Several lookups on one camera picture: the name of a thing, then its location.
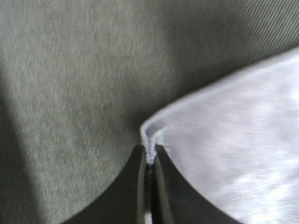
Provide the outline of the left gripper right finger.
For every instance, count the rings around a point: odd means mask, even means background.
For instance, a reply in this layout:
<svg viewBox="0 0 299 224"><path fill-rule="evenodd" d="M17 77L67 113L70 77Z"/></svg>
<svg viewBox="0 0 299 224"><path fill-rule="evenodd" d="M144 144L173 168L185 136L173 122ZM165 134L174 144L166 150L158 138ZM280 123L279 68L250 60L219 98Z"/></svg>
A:
<svg viewBox="0 0 299 224"><path fill-rule="evenodd" d="M180 174L161 145L155 147L152 221L154 224L238 224L212 205Z"/></svg>

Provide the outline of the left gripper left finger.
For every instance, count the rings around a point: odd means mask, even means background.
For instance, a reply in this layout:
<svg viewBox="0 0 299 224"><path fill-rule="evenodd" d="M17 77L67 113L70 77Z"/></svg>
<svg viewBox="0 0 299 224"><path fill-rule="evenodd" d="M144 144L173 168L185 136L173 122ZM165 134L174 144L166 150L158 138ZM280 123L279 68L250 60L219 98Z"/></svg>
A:
<svg viewBox="0 0 299 224"><path fill-rule="evenodd" d="M123 170L91 204L66 224L143 224L146 154L135 146Z"/></svg>

